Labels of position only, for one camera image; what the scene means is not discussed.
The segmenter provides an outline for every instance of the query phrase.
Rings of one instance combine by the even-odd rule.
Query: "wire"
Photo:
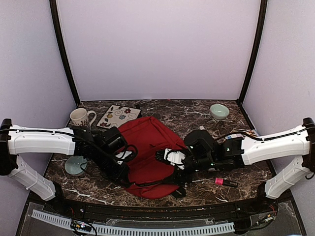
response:
[[[286,136],[298,134],[298,133],[301,133],[303,131],[306,131],[306,130],[309,130],[309,129],[314,129],[314,128],[315,128],[315,126],[312,126],[312,127],[308,127],[308,128],[304,128],[304,129],[292,132],[292,133],[282,134],[282,135],[279,135],[279,136],[269,137],[269,138],[265,138],[265,139],[255,137],[255,136],[250,135],[250,134],[248,134],[246,132],[232,132],[232,133],[225,134],[223,136],[220,136],[220,137],[216,138],[215,141],[223,139],[223,138],[225,138],[225,137],[227,137],[229,135],[233,135],[233,134],[242,134],[242,135],[245,135],[245,136],[247,136],[247,137],[249,137],[251,139],[254,139],[256,141],[270,141],[270,140],[279,139],[279,138],[283,138],[283,137],[286,137]]]
[[[95,176],[95,175],[92,175],[90,172],[88,172],[86,169],[83,169],[83,165],[85,165],[85,164],[87,164],[88,163],[88,161],[86,161],[86,162],[84,162],[84,163],[81,163],[81,165],[80,165],[80,169],[84,172],[84,173],[86,173],[86,174],[88,174],[88,175],[90,175],[90,176],[92,176],[92,177],[95,177],[95,178],[98,178],[98,176]]]
[[[311,177],[305,176],[305,179],[310,180],[310,179],[312,179],[314,176],[315,176],[315,173],[313,173]]]
[[[91,142],[91,141],[88,141],[86,139],[83,139],[81,138],[80,136],[78,135],[74,135],[74,134],[70,134],[70,133],[67,133],[67,132],[62,132],[62,131],[51,131],[51,130],[43,130],[43,129],[21,129],[21,130],[17,130],[17,129],[2,129],[0,130],[0,132],[3,132],[3,131],[13,131],[13,132],[16,132],[16,131],[19,131],[19,132],[42,132],[42,133],[50,133],[50,134],[64,134],[64,135],[68,135],[70,137],[73,137],[73,138],[76,138],[78,140],[81,140],[87,144],[89,144],[90,146],[94,147],[96,150],[98,150],[100,153],[102,153],[104,156],[108,157],[108,158],[112,158],[116,161],[123,161],[121,160],[120,158],[117,158],[115,155],[111,155],[111,154],[108,154],[107,152],[103,151],[99,146],[97,146],[95,143]],[[136,146],[134,145],[128,145],[129,147],[133,147],[135,149],[135,152],[138,154],[138,149]]]
[[[124,153],[123,153],[123,155],[122,155],[121,158],[123,158],[123,157],[125,156],[125,154],[126,154],[128,148],[134,148],[134,155],[133,155],[133,158],[135,158],[135,157],[138,155],[138,149],[137,149],[137,147],[136,147],[135,145],[132,145],[132,144],[129,144],[129,145],[126,145],[126,146],[125,146]],[[127,158],[127,159],[120,159],[120,158],[119,158],[119,160],[122,161],[122,162],[128,162],[128,161],[130,161],[130,159],[128,159],[128,158]]]
[[[268,206],[270,206],[268,203],[262,203],[261,204],[261,206],[264,206],[264,205],[268,205]],[[246,211],[246,210],[241,210],[241,209],[236,209],[234,212],[237,212],[237,213],[246,213],[246,214],[251,214],[251,215],[254,215],[254,214],[257,214],[257,213],[260,213],[260,212],[262,212],[262,208],[260,208],[259,210],[257,210],[257,211]]]
[[[271,208],[271,210],[272,210],[273,214],[276,216],[276,215],[277,215],[277,213],[276,213],[276,211],[275,211],[274,206],[273,206],[273,205],[269,205],[269,207]]]
[[[61,215],[61,214],[60,214],[59,212],[57,212],[51,205],[49,205],[49,204],[47,204],[47,203],[45,203],[45,205],[46,205],[47,207],[49,207],[51,210],[53,210],[55,213],[57,213],[58,215]],[[84,220],[82,220],[82,219],[75,218],[75,214],[74,214],[73,208],[70,207],[69,209],[72,211],[72,218],[71,218],[72,220],[77,220],[77,221],[80,221],[80,222],[83,222],[83,223],[89,225],[89,226],[94,230],[94,235],[97,236],[96,228],[95,228],[92,224],[90,224],[89,222],[86,222],[86,221],[84,221]]]
[[[250,226],[250,227],[248,227],[248,228],[243,228],[243,229],[237,229],[237,228],[235,228],[235,230],[237,230],[237,231],[262,230],[262,229],[268,227],[274,220],[275,220],[275,219],[272,219],[272,220],[270,220],[270,221],[268,221],[268,222],[262,223],[262,224],[266,224],[266,225],[264,225],[263,227],[255,228],[255,227],[257,227],[257,226],[259,225],[259,224],[256,223],[256,224],[254,224],[254,225],[252,225],[252,226]]]

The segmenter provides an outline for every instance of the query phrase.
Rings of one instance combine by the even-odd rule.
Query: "pink cap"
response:
[[[215,184],[223,185],[223,178],[216,178]]]

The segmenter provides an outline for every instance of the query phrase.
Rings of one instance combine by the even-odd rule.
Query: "gray bowl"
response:
[[[229,109],[221,104],[214,104],[210,107],[211,115],[214,119],[222,120],[230,114]]]

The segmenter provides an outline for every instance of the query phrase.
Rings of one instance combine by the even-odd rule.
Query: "light blue bowl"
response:
[[[71,156],[64,164],[65,171],[69,175],[79,177],[84,173],[84,171],[81,170],[80,166],[82,165],[82,169],[85,170],[87,167],[86,162],[87,160],[84,159],[82,156]]]
[[[210,107],[211,115],[214,119],[222,120],[230,114],[229,109],[221,104],[214,104]]]

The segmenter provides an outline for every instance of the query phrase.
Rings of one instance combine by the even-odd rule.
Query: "brown marble countertop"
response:
[[[214,120],[210,115],[210,106],[216,103],[227,106],[230,115],[222,121]],[[111,105],[135,107],[139,104],[142,115],[154,116],[166,126],[184,138],[192,130],[203,125],[213,136],[218,137],[233,131],[249,129],[245,118],[235,101],[214,100],[153,100],[153,101],[93,101],[82,102],[79,107],[94,110],[97,119],[92,125],[94,130],[103,114]],[[48,165],[46,178],[56,181],[67,199],[87,203],[106,204],[125,207],[190,207],[219,204],[245,200],[256,196],[257,187],[272,177],[266,162],[259,162],[231,172],[199,172],[193,177],[193,183],[187,187],[187,195],[182,199],[167,196],[149,200],[134,196],[123,188],[103,179],[97,166],[90,162],[87,171],[81,177],[72,177],[64,170],[67,156],[54,154]],[[239,183],[238,188],[214,185],[214,178],[227,178]]]

